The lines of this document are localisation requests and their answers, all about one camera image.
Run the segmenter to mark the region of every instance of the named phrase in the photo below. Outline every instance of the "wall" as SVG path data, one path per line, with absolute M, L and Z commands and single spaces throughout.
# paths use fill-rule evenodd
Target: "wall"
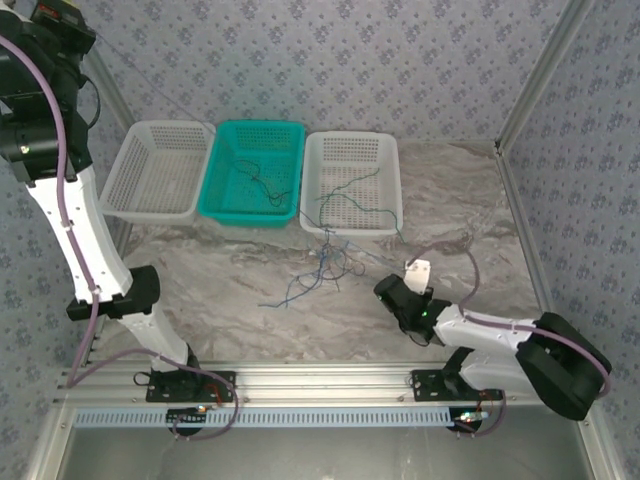
M 90 86 L 80 112 L 93 117 Z M 124 139 L 103 106 L 90 130 L 99 191 Z M 0 478 L 22 479 L 50 393 L 69 367 L 86 322 L 72 323 L 65 308 L 73 283 L 62 251 L 38 205 L 0 157 Z
M 81 2 L 139 119 L 493 139 L 566 0 Z M 114 52 L 106 43 L 115 47 Z M 149 79 L 147 83 L 135 69 Z
M 596 2 L 509 159 L 558 312 L 613 364 L 604 401 L 640 478 L 640 4 Z

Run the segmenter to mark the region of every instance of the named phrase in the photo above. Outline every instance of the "wire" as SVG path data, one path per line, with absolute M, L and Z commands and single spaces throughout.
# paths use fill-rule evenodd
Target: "wire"
M 96 87 L 96 84 L 93 83 L 93 80 L 91 80 L 86 75 L 85 75 L 85 78 L 87 79 L 88 83 L 93 85 L 93 88 L 96 91 L 96 113 L 93 115 L 93 120 L 91 120 L 91 122 L 89 122 L 89 125 L 87 125 L 87 129 L 91 130 L 96 125 L 96 123 L 98 123 L 98 120 L 100 119 L 100 113 L 102 112 L 102 105 L 100 102 L 100 91 L 98 90 L 98 87 Z
M 238 413 L 240 411 L 240 400 L 238 399 L 238 393 L 236 392 L 236 389 L 234 388 L 234 386 L 230 382 L 228 382 L 225 378 L 221 377 L 220 375 L 218 375 L 216 373 L 208 372 L 208 371 L 202 370 L 200 368 L 190 367 L 189 365 L 183 365 L 183 364 L 178 363 L 178 362 L 176 362 L 174 360 L 171 360 L 168 357 L 165 357 L 164 355 L 161 355 L 161 354 L 159 354 L 157 352 L 154 352 L 153 350 L 149 350 L 148 348 L 132 348 L 130 350 L 123 350 L 121 352 L 118 352 L 115 355 L 112 355 L 111 357 L 107 358 L 106 360 L 102 360 L 102 361 L 96 363 L 91 368 L 88 368 L 87 370 L 82 372 L 77 377 L 70 378 L 67 381 L 67 386 L 68 386 L 68 388 L 73 388 L 76 385 L 78 385 L 81 381 L 83 381 L 85 378 L 87 378 L 89 375 L 94 374 L 95 372 L 97 372 L 101 368 L 106 367 L 110 363 L 113 363 L 116 360 L 118 360 L 118 359 L 120 359 L 122 357 L 126 357 L 128 355 L 139 355 L 139 354 L 150 355 L 150 356 L 152 356 L 154 358 L 158 358 L 158 359 L 162 360 L 165 363 L 168 363 L 169 365 L 171 365 L 173 367 L 179 368 L 180 370 L 184 370 L 185 372 L 191 372 L 191 373 L 195 373 L 195 374 L 198 374 L 198 375 L 204 375 L 204 376 L 209 377 L 209 378 L 211 378 L 213 380 L 216 380 L 217 382 L 222 383 L 231 392 L 231 395 L 233 396 L 233 405 L 234 405 L 233 406 L 233 414 L 231 415 L 231 419 L 227 422 L 227 424 L 224 427 L 216 430 L 213 433 L 210 433 L 210 434 L 207 434 L 207 435 L 198 435 L 197 437 L 186 437 L 186 436 L 178 435 L 177 432 L 175 431 L 175 428 L 174 428 L 174 432 L 173 433 L 176 436 L 176 440 L 185 440 L 185 441 L 210 440 L 212 438 L 219 437 L 220 435 L 228 432 L 231 429 L 231 427 L 235 423 L 236 419 L 238 418 Z
M 432 243 L 431 245 L 423 248 L 418 255 L 413 257 L 407 263 L 407 267 L 410 267 L 417 259 L 419 259 L 426 252 L 428 252 L 428 251 L 430 251 L 430 250 L 432 250 L 434 248 L 440 247 L 440 246 L 451 245 L 452 243 L 453 243 L 452 241 L 440 241 L 440 242 Z M 609 376 L 609 372 L 607 372 L 607 369 L 604 367 L 604 365 L 602 365 L 602 363 L 600 363 L 598 361 L 598 359 L 596 357 L 594 357 L 584 347 L 582 347 L 581 345 L 578 345 L 577 343 L 573 342 L 572 340 L 569 340 L 569 339 L 567 339 L 567 338 L 565 338 L 565 337 L 563 337 L 561 335 L 558 335 L 557 333 L 549 332 L 547 330 L 543 330 L 543 329 L 537 328 L 537 327 L 531 327 L 529 325 L 517 325 L 517 324 L 513 324 L 513 323 L 492 322 L 492 321 L 489 321 L 489 320 L 483 320 L 483 319 L 480 319 L 480 318 L 476 318 L 476 317 L 474 317 L 474 316 L 472 316 L 470 314 L 466 314 L 465 311 L 464 311 L 465 305 L 473 298 L 473 296 L 476 294 L 476 292 L 480 288 L 480 267 L 478 267 L 478 262 L 476 261 L 476 258 L 473 256 L 473 254 L 471 253 L 471 251 L 468 248 L 465 250 L 464 253 L 466 253 L 466 255 L 469 257 L 469 260 L 471 260 L 471 264 L 473 265 L 473 272 L 474 272 L 473 289 L 458 304 L 458 310 L 460 311 L 460 315 L 462 315 L 462 317 L 465 320 L 469 320 L 472 323 L 475 323 L 477 325 L 482 325 L 484 327 L 499 328 L 501 330 L 510 330 L 510 331 L 511 330 L 516 330 L 516 331 L 519 331 L 519 332 L 528 332 L 528 333 L 532 333 L 534 335 L 539 335 L 541 337 L 546 337 L 546 338 L 549 338 L 551 340 L 555 340 L 556 342 L 561 343 L 561 344 L 571 348 L 572 350 L 574 350 L 578 354 L 582 355 L 591 364 L 593 364 L 593 366 L 598 370 L 600 375 L 602 375 L 603 386 L 602 386 L 602 390 L 600 391 L 600 393 L 598 395 L 598 398 L 604 397 L 605 395 L 607 395 L 611 391 L 611 377 Z
M 418 342 L 418 341 L 417 341 L 415 338 L 413 338 L 411 335 L 408 335 L 408 337 L 411 339 L 411 341 L 412 341 L 413 343 L 415 343 L 415 344 L 416 344 L 416 345 L 418 345 L 419 347 L 423 347 L 423 348 L 424 348 L 424 347 L 428 347 L 428 346 L 429 346 L 429 344 L 428 344 L 428 343 L 420 343 L 420 342 Z
M 507 414 L 507 394 L 504 390 L 501 390 L 501 393 L 502 393 L 502 403 L 500 404 L 500 412 L 498 413 L 498 418 L 493 423 L 493 425 L 491 425 L 486 430 L 483 430 L 481 432 L 476 432 L 469 425 L 465 425 L 462 422 L 453 422 L 456 426 L 463 428 L 465 430 L 468 430 L 468 433 L 464 433 L 464 432 L 458 432 L 458 433 L 462 433 L 463 435 L 469 436 L 471 438 L 480 438 L 480 437 L 486 437 L 490 433 L 495 432 L 498 429 L 498 427 L 500 427 L 500 425 L 504 421 L 505 415 Z
M 160 88 L 158 88 L 151 80 L 149 80 L 149 78 L 147 78 L 146 74 L 140 70 L 135 63 L 131 62 L 122 52 L 120 52 L 120 50 L 118 50 L 118 48 L 116 48 L 112 43 L 110 43 L 104 36 L 100 35 L 99 33 L 97 33 L 98 37 L 100 38 L 100 40 L 102 42 L 104 42 L 104 44 L 113 51 L 113 53 L 115 53 L 118 57 L 120 57 L 120 59 L 123 61 L 123 63 L 129 67 L 130 69 L 132 69 L 133 71 L 135 71 L 136 73 L 138 73 L 138 75 L 140 75 L 140 77 L 151 87 L 151 89 L 153 91 L 155 91 L 156 93 L 158 93 L 160 96 L 162 96 L 165 100 L 167 100 L 171 105 L 173 105 L 174 107 L 176 107 L 178 110 L 180 110 L 182 113 L 184 113 L 185 115 L 187 115 L 191 120 L 200 123 L 206 130 L 208 130 L 212 135 L 215 135 L 215 132 L 201 119 L 199 119 L 198 117 L 196 117 L 193 113 L 191 113 L 189 110 L 187 110 L 186 108 L 184 108 L 182 105 L 180 105 L 178 102 L 176 102 L 175 100 L 173 100 L 171 97 L 169 97 L 167 94 L 165 94 Z M 304 215 L 304 217 L 316 228 L 321 228 L 324 229 L 324 227 L 319 226 L 309 215 L 307 215 L 305 212 L 303 212 L 302 210 L 299 210 L 301 215 Z M 338 238 L 340 240 L 343 241 L 347 241 L 346 238 L 342 237 L 341 235 L 337 234 L 334 231 L 331 231 L 330 229 L 325 229 L 326 231 L 328 231 L 331 235 L 333 235 L 335 238 Z M 365 255 L 375 259 L 376 261 L 378 261 L 378 263 L 380 263 L 381 265 L 385 265 L 391 269 L 393 269 L 394 271 L 402 271 L 402 268 L 398 267 L 397 265 L 394 265 L 393 263 L 391 263 L 390 261 L 386 260 L 385 258 L 378 256 L 374 253 L 371 253 L 367 250 L 365 250 L 364 248 L 358 246 L 356 243 L 351 242 L 350 244 L 352 247 L 354 247 L 356 250 L 359 250 L 360 252 L 364 253 Z
M 80 246 L 78 244 L 77 238 L 76 238 L 75 233 L 74 233 L 73 228 L 72 228 L 73 225 L 69 220 L 69 214 L 68 214 L 68 211 L 67 211 L 67 205 L 66 205 L 66 200 L 65 200 L 65 195 L 64 195 L 65 173 L 66 173 L 66 162 L 67 162 L 67 138 L 66 138 L 66 132 L 65 132 L 65 128 L 64 128 L 64 120 L 62 118 L 62 112 L 60 111 L 60 107 L 59 107 L 58 102 L 56 100 L 55 94 L 53 93 L 53 90 L 51 89 L 51 86 L 47 82 L 47 80 L 44 77 L 44 75 L 42 74 L 42 72 L 38 69 L 38 67 L 29 58 L 29 56 L 26 53 L 24 53 L 20 48 L 18 48 L 16 45 L 14 45 L 10 40 L 8 40 L 7 38 L 5 38 L 2 35 L 0 35 L 0 46 L 4 47 L 6 50 L 8 50 L 10 53 L 12 53 L 31 72 L 31 74 L 33 75 L 34 79 L 38 82 L 38 85 L 42 89 L 42 92 L 43 92 L 45 98 L 47 99 L 47 103 L 49 104 L 49 107 L 51 108 L 51 114 L 53 116 L 54 126 L 55 126 L 55 130 L 56 130 L 56 139 L 58 141 L 58 160 L 57 160 L 57 166 L 56 166 L 56 197 L 57 197 L 58 209 L 60 211 L 61 224 L 62 224 L 62 227 L 65 229 L 65 231 L 67 233 L 67 238 L 69 239 L 69 244 L 70 244 L 71 249 L 72 249 L 72 251 L 73 251 L 73 253 L 74 253 L 75 257 L 76 257 L 76 260 L 78 262 L 80 270 L 82 271 L 82 275 L 83 275 L 85 281 L 87 282 L 87 286 L 88 286 L 89 291 L 91 292 L 91 296 L 92 296 L 92 305 L 91 305 L 91 314 L 90 314 L 90 317 L 89 317 L 89 325 L 87 326 L 87 330 L 86 330 L 86 332 L 84 334 L 84 337 L 82 338 L 82 341 L 80 342 L 80 346 L 78 347 L 78 350 L 76 351 L 76 356 L 75 356 L 75 358 L 73 360 L 73 364 L 71 366 L 71 371 L 69 373 L 69 376 L 68 376 L 67 382 L 66 382 L 67 388 L 75 387 L 76 385 L 78 385 L 78 383 L 80 383 L 82 380 L 87 378 L 89 375 L 91 375 L 94 372 L 100 370 L 101 368 L 105 367 L 106 365 L 109 365 L 110 363 L 118 360 L 121 357 L 124 357 L 124 356 L 127 356 L 127 355 L 132 355 L 132 354 L 151 355 L 151 356 L 159 358 L 160 360 L 164 361 L 165 363 L 168 363 L 169 365 L 172 365 L 172 366 L 174 366 L 176 368 L 179 368 L 181 370 L 185 370 L 187 372 L 196 373 L 196 374 L 199 374 L 199 375 L 205 375 L 205 376 L 208 376 L 208 377 L 210 377 L 210 378 L 212 378 L 214 380 L 217 380 L 217 381 L 221 382 L 222 384 L 224 384 L 233 395 L 234 412 L 233 412 L 233 415 L 232 415 L 231 419 L 227 423 L 227 425 L 225 425 L 220 430 L 217 430 L 216 432 L 214 432 L 212 434 L 209 434 L 209 435 L 202 435 L 202 436 L 198 436 L 198 437 L 194 437 L 194 438 L 177 436 L 176 438 L 183 439 L 183 440 L 196 441 L 196 440 L 207 440 L 207 439 L 215 438 L 215 437 L 218 437 L 218 436 L 222 435 L 223 433 L 227 432 L 231 428 L 233 423 L 236 421 L 236 418 L 237 418 L 237 415 L 238 415 L 238 410 L 240 408 L 240 404 L 239 404 L 239 400 L 238 400 L 238 395 L 237 395 L 233 385 L 231 383 L 227 382 L 224 378 L 222 378 L 221 376 L 219 376 L 219 375 L 217 375 L 215 373 L 207 372 L 206 370 L 201 370 L 201 369 L 198 369 L 198 368 L 193 368 L 193 367 L 190 367 L 188 365 L 182 365 L 182 364 L 180 364 L 178 362 L 175 362 L 174 360 L 171 360 L 170 358 L 165 357 L 164 355 L 161 355 L 161 354 L 159 354 L 157 352 L 154 352 L 154 351 L 146 349 L 146 348 L 135 348 L 135 349 L 124 350 L 122 352 L 116 353 L 115 355 L 112 355 L 111 357 L 107 358 L 106 360 L 98 362 L 96 365 L 94 365 L 93 367 L 89 368 L 88 370 L 86 370 L 82 374 L 76 376 L 76 374 L 78 372 L 78 368 L 80 367 L 80 364 L 82 363 L 82 359 L 84 358 L 84 353 L 87 351 L 89 343 L 91 342 L 91 339 L 93 338 L 93 335 L 95 333 L 97 320 L 98 320 L 98 308 L 99 308 L 99 304 L 100 304 L 100 295 L 99 295 L 100 290 L 96 286 L 95 281 L 93 280 L 93 277 L 91 276 L 91 272 L 89 271 L 89 267 L 87 265 L 86 259 L 85 259 L 84 255 L 82 253 L 82 250 L 80 249 Z
M 322 199 L 324 199 L 324 202 L 322 202 L 322 205 L 320 205 L 320 211 L 318 213 L 318 221 L 320 222 L 320 225 L 322 227 L 326 227 L 327 225 L 322 221 L 322 217 L 323 217 L 323 212 L 324 212 L 324 207 L 327 205 L 327 203 L 329 203 L 329 201 L 333 198 L 333 197 L 342 197 L 345 198 L 346 200 L 349 200 L 351 203 L 353 203 L 358 209 L 362 210 L 365 213 L 390 213 L 393 216 L 393 219 L 395 221 L 395 230 L 398 233 L 398 236 L 400 237 L 400 240 L 402 241 L 402 243 L 406 243 L 404 240 L 404 237 L 402 236 L 402 233 L 400 233 L 400 229 L 398 228 L 398 217 L 395 214 L 395 212 L 393 212 L 392 210 L 389 209 L 378 209 L 378 208 L 365 208 L 362 205 L 360 205 L 356 200 L 354 200 L 353 198 L 349 197 L 348 195 L 345 195 L 344 193 L 336 193 L 338 190 L 344 190 L 345 188 L 349 187 L 351 184 L 361 181 L 361 180 L 365 180 L 367 178 L 371 178 L 374 177 L 376 175 L 378 175 L 378 173 L 380 173 L 380 168 L 377 168 L 375 172 L 367 174 L 367 175 L 363 175 L 361 177 L 357 177 L 357 178 L 353 178 L 351 179 L 348 183 L 346 183 L 345 185 L 341 185 L 338 187 L 335 187 L 330 193 L 326 194 L 326 195 L 321 195 L 320 197 L 316 198 L 316 201 L 320 201 Z
M 148 374 L 147 372 L 136 372 L 136 373 L 133 374 L 133 383 L 135 383 L 139 387 L 148 387 L 149 386 L 149 382 L 147 382 L 147 383 L 138 382 L 138 375 L 145 376 L 149 380 L 151 379 L 151 375 Z
M 256 167 L 257 171 L 256 173 L 251 173 L 251 172 L 247 172 L 244 170 L 241 170 L 240 168 L 238 168 L 238 163 L 246 163 L 249 164 L 253 167 Z M 252 162 L 251 160 L 246 160 L 246 159 L 240 159 L 240 160 L 236 160 L 235 162 L 232 163 L 232 166 L 238 170 L 240 173 L 244 173 L 246 175 L 248 175 L 249 177 L 251 177 L 251 180 L 253 180 L 254 182 L 257 182 L 259 185 L 262 186 L 262 188 L 264 189 L 264 194 L 267 197 L 267 199 L 269 200 L 269 203 L 276 208 L 279 208 L 282 206 L 282 202 L 284 202 L 284 197 L 293 193 L 292 190 L 288 190 L 286 192 L 282 192 L 282 193 L 271 193 L 271 189 L 269 189 L 269 186 L 267 185 L 267 183 L 260 178 L 260 165 L 256 162 Z
M 339 275 L 335 275 L 332 270 L 331 270 L 331 262 L 332 262 L 332 257 L 333 255 L 333 251 L 336 250 L 337 252 L 339 252 L 340 255 L 342 255 L 345 259 L 342 267 L 340 267 L 339 265 L 336 264 L 336 266 L 338 268 L 342 269 L 342 272 Z M 276 304 L 259 304 L 259 307 L 270 307 L 270 308 L 279 308 L 282 305 L 284 305 L 285 307 L 289 306 L 289 303 L 291 303 L 293 300 L 296 300 L 306 294 L 308 294 L 309 292 L 311 292 L 312 290 L 315 290 L 319 287 L 322 286 L 324 281 L 332 281 L 332 282 L 336 282 L 336 286 L 338 288 L 338 291 L 340 290 L 340 287 L 338 285 L 338 280 L 340 280 L 342 277 L 346 276 L 347 274 L 353 274 L 355 276 L 363 276 L 366 272 L 366 267 L 364 265 L 364 263 L 359 262 L 357 260 L 353 260 L 347 253 L 346 250 L 344 248 L 339 248 L 339 247 L 335 247 L 333 245 L 331 245 L 329 243 L 329 235 L 327 234 L 327 240 L 326 242 L 322 245 L 322 249 L 320 252 L 317 253 L 318 257 L 320 258 L 320 265 L 318 266 L 317 270 L 314 270 L 312 272 L 308 272 L 302 275 L 296 275 L 295 277 L 293 277 L 293 279 L 291 279 L 291 281 L 289 282 L 289 285 L 287 286 L 287 292 L 285 294 L 285 299 L 282 300 L 279 303 Z M 355 263 L 355 265 L 351 268 L 347 268 L 348 265 L 348 259 L 351 259 L 352 262 Z M 356 271 L 356 265 L 360 265 L 362 267 L 362 271 L 358 272 Z M 331 272 L 331 277 L 326 277 L 325 273 L 329 271 Z M 305 285 L 301 279 L 305 278 L 305 277 L 312 277 L 314 278 L 314 282 L 312 285 L 307 286 Z M 300 292 L 299 294 L 293 296 L 293 297 L 289 297 L 290 293 L 291 293 L 291 288 L 293 287 L 293 285 L 295 283 L 300 284 L 304 290 L 302 292 Z
M 182 113 L 184 113 L 185 115 L 187 115 L 189 118 L 191 118 L 191 120 L 200 123 L 206 130 L 209 131 L 209 133 L 211 133 L 212 135 L 215 136 L 215 132 L 211 129 L 211 127 L 209 127 L 206 123 L 204 123 L 202 120 L 198 119 L 193 113 L 191 113 L 189 110 L 187 110 L 186 108 L 184 108 L 182 105 L 180 105 L 178 102 L 176 102 L 175 100 L 173 100 L 171 97 L 169 97 L 167 94 L 165 94 L 161 89 L 159 89 L 157 86 L 155 86 L 153 84 L 153 82 L 151 80 L 149 80 L 146 76 L 146 74 L 140 70 L 136 64 L 134 62 L 132 62 L 127 56 L 125 56 L 122 52 L 120 52 L 120 50 L 118 50 L 113 44 L 111 44 L 104 36 L 102 36 L 101 34 L 96 32 L 96 35 L 100 38 L 100 40 L 102 42 L 104 42 L 104 44 L 109 47 L 109 49 L 111 51 L 113 51 L 113 53 L 115 53 L 117 56 L 120 57 L 120 60 L 122 60 L 122 62 L 129 67 L 130 69 L 134 70 L 135 72 L 138 73 L 138 75 L 140 75 L 140 77 L 142 77 L 142 79 L 151 87 L 152 90 L 154 90 L 155 92 L 157 92 L 158 94 L 160 94 L 167 102 L 169 102 L 171 105 L 173 105 L 174 107 L 176 107 L 178 110 L 180 110 Z

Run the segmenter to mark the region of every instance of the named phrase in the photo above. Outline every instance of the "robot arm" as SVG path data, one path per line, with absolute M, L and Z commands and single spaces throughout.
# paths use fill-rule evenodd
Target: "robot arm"
M 86 82 L 80 62 L 95 41 L 79 10 L 63 0 L 40 1 L 31 20 L 0 3 L 0 35 L 24 52 L 50 85 L 62 115 L 67 142 L 63 196 L 70 227 L 58 208 L 57 129 L 51 107 L 33 73 L 14 53 L 0 47 L 0 153 L 16 179 L 26 185 L 53 229 L 69 264 L 75 298 L 72 320 L 90 317 L 94 295 L 99 314 L 125 325 L 146 348 L 171 360 L 197 363 L 159 304 L 160 282 L 151 266 L 129 270 L 119 257 L 98 206 L 95 173 L 87 147 L 87 123 L 77 112 L 78 91 Z M 68 229 L 78 244 L 95 289 L 86 280 Z M 174 371 L 159 359 L 152 371 Z
M 374 293 L 403 332 L 427 343 L 458 347 L 442 372 L 454 396 L 468 389 L 504 390 L 538 396 L 566 418 L 585 418 L 605 383 L 593 360 L 611 371 L 604 355 L 553 313 L 529 320 L 463 314 L 458 305 L 433 298 L 427 265 L 416 262 L 405 279 L 389 275 Z M 554 340 L 558 337 L 564 342 Z

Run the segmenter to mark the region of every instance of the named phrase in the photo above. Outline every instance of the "mesh basket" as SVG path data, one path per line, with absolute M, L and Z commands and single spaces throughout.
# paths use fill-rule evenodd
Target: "mesh basket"
M 200 214 L 223 225 L 284 227 L 297 211 L 303 148 L 299 123 L 222 123 L 200 192 Z
M 213 132 L 188 121 L 133 125 L 100 196 L 103 213 L 132 223 L 192 223 Z
M 379 239 L 402 229 L 398 146 L 391 135 L 322 132 L 305 146 L 300 225 L 349 238 Z

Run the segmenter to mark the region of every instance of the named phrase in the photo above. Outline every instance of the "marble floor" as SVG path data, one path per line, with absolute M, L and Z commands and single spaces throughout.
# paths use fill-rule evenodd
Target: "marble floor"
M 402 234 L 355 241 L 350 257 L 365 267 L 289 303 L 291 279 L 318 268 L 319 243 L 297 218 L 280 230 L 222 227 L 199 218 L 190 227 L 134 226 L 128 266 L 154 265 L 163 308 L 200 360 L 446 360 L 451 350 L 415 345 L 373 295 L 390 273 L 437 240 L 446 251 L 425 255 L 435 296 L 454 302 L 472 288 L 470 248 L 481 286 L 472 310 L 513 318 L 539 314 L 502 182 L 486 144 L 400 143 Z M 332 238 L 331 243 L 345 242 Z M 302 291 L 294 285 L 294 291 Z M 105 322 L 93 358 L 137 344 L 115 321 Z

